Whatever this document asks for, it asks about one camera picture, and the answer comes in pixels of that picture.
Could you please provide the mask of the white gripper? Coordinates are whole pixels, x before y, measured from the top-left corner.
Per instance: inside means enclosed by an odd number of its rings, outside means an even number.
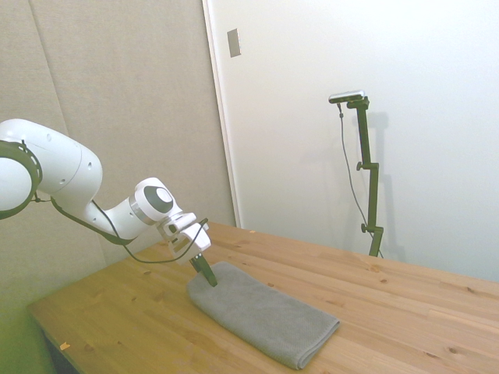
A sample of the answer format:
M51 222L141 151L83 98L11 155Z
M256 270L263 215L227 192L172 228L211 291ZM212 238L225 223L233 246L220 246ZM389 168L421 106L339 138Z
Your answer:
M201 273L211 287L216 287L218 281L209 263L201 254L211 246L211 240L206 232L207 225L195 223L180 231L168 240L175 262L183 265L190 262L197 273Z

